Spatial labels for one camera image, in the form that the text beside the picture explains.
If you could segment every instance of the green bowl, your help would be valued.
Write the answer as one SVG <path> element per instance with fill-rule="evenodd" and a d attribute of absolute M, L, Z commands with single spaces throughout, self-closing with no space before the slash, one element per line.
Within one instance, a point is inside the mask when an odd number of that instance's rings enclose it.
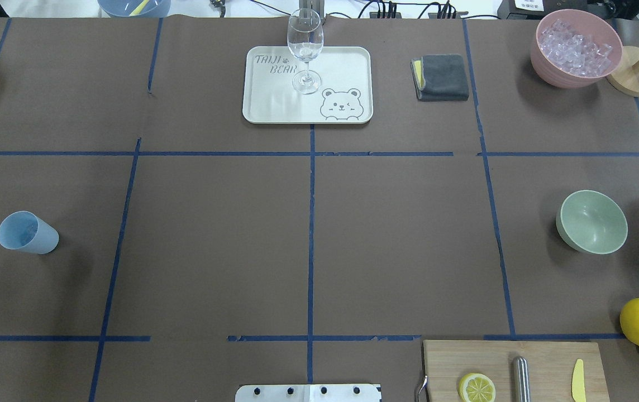
<path fill-rule="evenodd" d="M 557 212 L 555 225 L 570 247 L 590 254 L 616 252 L 628 238 L 628 221 L 618 204 L 592 190 L 568 195 Z"/>

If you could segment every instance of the bear drawing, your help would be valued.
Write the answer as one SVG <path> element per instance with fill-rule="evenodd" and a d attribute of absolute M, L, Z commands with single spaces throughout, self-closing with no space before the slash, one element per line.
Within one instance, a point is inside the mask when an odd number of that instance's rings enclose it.
<path fill-rule="evenodd" d="M 360 103 L 360 90 L 352 88 L 347 92 L 335 92 L 327 88 L 322 91 L 325 97 L 319 112 L 327 120 L 359 120 L 364 112 Z"/>

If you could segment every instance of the sliced lemon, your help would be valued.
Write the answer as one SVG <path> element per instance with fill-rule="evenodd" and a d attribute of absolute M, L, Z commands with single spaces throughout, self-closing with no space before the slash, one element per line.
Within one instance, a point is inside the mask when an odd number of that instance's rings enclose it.
<path fill-rule="evenodd" d="M 496 387 L 489 377 L 470 372 L 459 382 L 458 394 L 464 402 L 493 402 L 496 399 Z"/>

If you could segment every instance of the cutting board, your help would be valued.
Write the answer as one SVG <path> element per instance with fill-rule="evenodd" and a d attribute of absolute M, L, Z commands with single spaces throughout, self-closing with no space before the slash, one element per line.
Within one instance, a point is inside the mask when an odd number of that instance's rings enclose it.
<path fill-rule="evenodd" d="M 600 349 L 592 342 L 424 341 L 424 366 L 432 402 L 461 402 L 458 382 L 481 372 L 496 387 L 496 402 L 513 401 L 513 359 L 528 362 L 531 400 L 573 402 L 570 382 L 575 360 L 585 363 L 588 402 L 609 402 Z"/>

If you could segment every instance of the wine glass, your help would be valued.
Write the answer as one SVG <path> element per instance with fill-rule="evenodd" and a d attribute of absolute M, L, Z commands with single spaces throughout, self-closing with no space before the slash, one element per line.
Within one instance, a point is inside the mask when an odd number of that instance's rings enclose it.
<path fill-rule="evenodd" d="M 292 86 L 300 94 L 313 94 L 322 84 L 320 75 L 309 69 L 309 62 L 320 55 L 324 44 L 322 20 L 317 11 L 300 8 L 289 16 L 287 47 L 297 59 L 304 61 L 304 71 L 292 78 Z"/>

